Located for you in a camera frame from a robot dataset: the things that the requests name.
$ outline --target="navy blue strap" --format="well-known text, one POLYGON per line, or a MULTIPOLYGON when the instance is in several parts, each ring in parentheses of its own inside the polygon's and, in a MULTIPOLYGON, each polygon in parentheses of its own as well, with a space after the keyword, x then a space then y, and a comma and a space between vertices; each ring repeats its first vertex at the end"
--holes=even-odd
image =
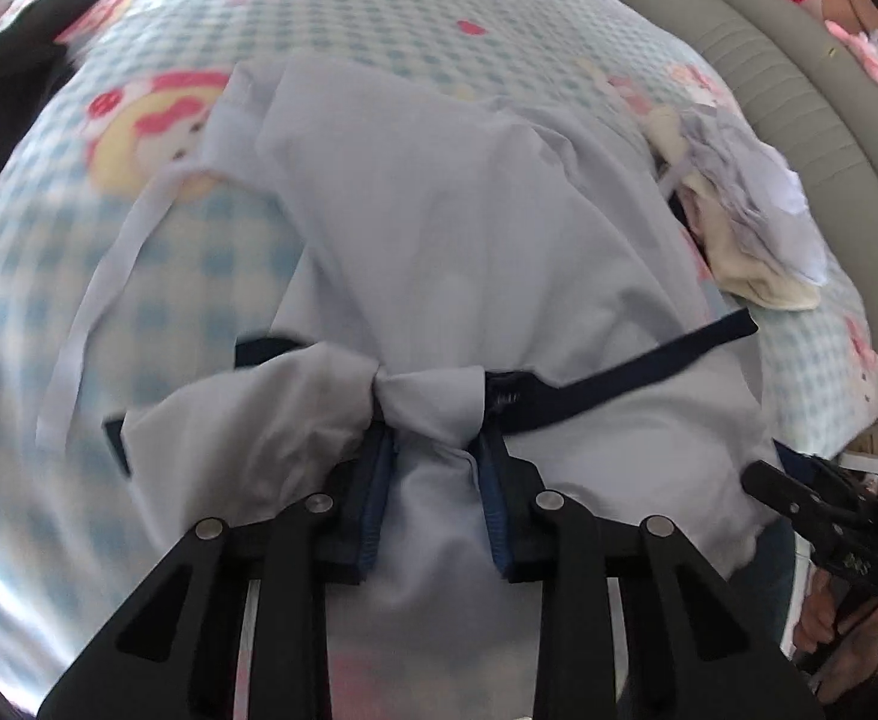
POLYGON ((116 462, 119 464, 119 470, 128 479, 133 474, 129 469, 129 459, 126 457, 126 445, 122 442, 122 423, 125 420, 126 415, 124 414, 107 419, 102 423, 102 429, 106 433, 106 440, 109 442, 110 449, 113 450, 113 457, 116 458, 116 462))
POLYGON ((776 440, 772 443, 776 447, 778 461, 783 464, 783 471, 786 471, 786 475, 804 484, 806 487, 811 487, 812 483, 815 482, 816 473, 818 472, 816 461, 819 461, 819 459, 802 455, 784 443, 776 442, 776 440))
POLYGON ((296 338, 286 336, 250 336, 236 341, 236 360, 234 367, 255 367, 263 365, 274 357, 279 357, 287 352, 294 352, 309 346, 308 343, 297 341, 296 338))
POLYGON ((756 324, 746 309, 663 343, 650 352, 567 386, 551 386, 528 370, 486 374, 486 418, 503 435, 527 433, 580 415, 634 389, 681 373, 730 341, 751 336, 756 324))

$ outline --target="black device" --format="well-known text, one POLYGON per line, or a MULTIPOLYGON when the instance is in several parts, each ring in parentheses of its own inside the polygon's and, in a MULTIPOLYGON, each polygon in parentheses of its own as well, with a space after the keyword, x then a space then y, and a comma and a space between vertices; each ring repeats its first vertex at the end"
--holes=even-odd
MULTIPOLYGON (((327 583, 375 560, 393 448, 374 422, 321 493, 267 522, 199 522, 76 659, 39 720, 225 720, 247 586, 259 579, 249 720, 330 720, 327 583)), ((615 717, 607 579, 618 578, 637 718, 813 720, 814 697, 724 581, 666 517, 594 517, 510 457, 495 423, 471 447, 494 559, 508 581, 543 582, 533 717, 615 717)))
MULTIPOLYGON (((866 490, 855 475, 821 458, 799 455, 778 446, 786 473, 769 464, 750 464, 742 476, 746 493, 791 522, 810 541, 812 562, 844 580, 848 591, 838 599, 836 626, 863 605, 878 604, 878 495, 866 490)), ((796 662, 814 675, 848 637, 834 640, 796 662)), ((878 717, 878 674, 847 702, 842 717, 878 717)))

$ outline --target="checkered bedsheet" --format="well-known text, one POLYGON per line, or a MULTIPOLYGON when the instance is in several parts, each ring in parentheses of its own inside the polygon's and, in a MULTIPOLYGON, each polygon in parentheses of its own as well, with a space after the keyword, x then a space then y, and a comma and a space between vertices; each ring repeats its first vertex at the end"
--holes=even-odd
MULTIPOLYGON (((189 186, 92 338, 66 455, 36 449, 40 399, 92 270, 149 175, 194 143, 234 63, 315 50, 465 100, 569 105, 650 170, 630 98, 735 105, 695 52, 615 0, 110 0, 100 11, 84 26, 100 33, 85 64, 0 178, 0 687, 28 709, 159 557, 103 418, 231 367, 236 337, 268 327, 301 252, 269 197, 189 186)), ((869 353, 861 301, 834 276, 823 309, 757 312, 778 432, 826 454, 864 426, 855 378, 869 353)))

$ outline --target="white fabric strap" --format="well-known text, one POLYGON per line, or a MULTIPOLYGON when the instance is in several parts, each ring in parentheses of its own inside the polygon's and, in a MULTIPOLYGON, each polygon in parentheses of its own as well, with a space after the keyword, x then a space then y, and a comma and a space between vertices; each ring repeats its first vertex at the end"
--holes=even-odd
POLYGON ((143 244, 169 213, 183 181, 199 170, 199 163, 193 160, 164 167, 133 203, 116 240, 95 267, 39 408, 36 445, 41 449, 57 453, 66 450, 90 333, 121 295, 143 244))

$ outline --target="crumpled fabric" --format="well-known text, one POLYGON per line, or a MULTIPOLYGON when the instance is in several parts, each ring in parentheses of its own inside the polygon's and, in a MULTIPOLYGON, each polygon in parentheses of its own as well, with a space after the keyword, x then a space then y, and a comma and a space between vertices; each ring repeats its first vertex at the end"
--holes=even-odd
POLYGON ((666 194, 676 191, 679 196, 690 233, 704 247, 716 287, 763 308, 802 311, 818 306, 818 287, 772 268, 739 247, 716 187, 688 159, 690 146, 680 132, 679 112, 671 105, 660 105, 639 123, 649 146, 670 165, 660 189, 666 194))
POLYGON ((690 162, 714 184, 739 247, 772 269, 825 284, 826 242, 786 158, 722 108, 693 105, 679 116, 690 162))
MULTIPOLYGON (((157 440, 137 448, 136 425, 145 422, 134 419, 124 427, 134 487, 137 473, 153 474, 207 495, 201 507, 181 506, 182 517, 241 520, 279 509, 279 498, 318 484, 335 448, 349 445, 369 402, 362 382, 377 367, 383 417, 399 430, 395 474, 375 569, 362 586, 327 591, 333 696, 342 664, 360 664, 382 717, 531 714, 540 588, 511 586, 495 570, 463 446, 482 421, 484 370, 534 370, 567 384, 702 325, 706 298, 650 164, 602 122, 566 109, 462 103, 359 64, 294 55, 237 66, 196 162, 161 173, 136 201, 129 218, 143 225, 139 234, 124 237, 124 225, 116 239, 126 265, 184 172, 214 170, 270 189, 306 242, 272 332, 374 362, 354 360, 351 378, 323 370, 332 357, 313 358, 320 380, 340 381, 334 392, 279 375, 296 362, 279 358, 173 394, 158 408, 176 399, 176 424, 211 439, 217 426, 234 436, 241 424, 236 447, 255 457, 246 466, 221 437, 193 437, 204 456, 191 458, 175 448, 181 431, 162 418, 151 425, 157 440), (285 408, 298 391, 322 397, 285 408), (325 460, 297 472, 298 481, 282 473, 282 458, 270 466, 268 436, 308 440, 290 415, 350 392, 356 403, 336 407, 346 430, 326 434, 325 460), (145 470, 150 464, 181 464, 182 476, 145 470), (240 474, 246 467, 253 473, 240 474), (263 479, 271 509, 230 509, 236 496, 257 501, 263 479), (210 495, 217 490, 226 499, 210 495)), ((97 288, 105 298, 128 276, 110 272, 97 288)), ((108 303, 90 300, 96 310, 83 327, 108 303)), ((73 362, 82 346, 73 344, 73 362)), ((728 576, 750 560, 773 517, 739 483, 750 461, 778 466, 761 392, 757 338, 742 338, 661 384, 510 437, 508 448, 596 515, 638 524, 666 514, 728 576)), ((64 415, 68 425, 67 412, 50 413, 50 435, 64 415)), ((150 494, 140 502, 164 506, 150 494)), ((621 640, 617 652, 624 666, 621 640)), ((350 701, 335 713, 370 716, 350 701)))

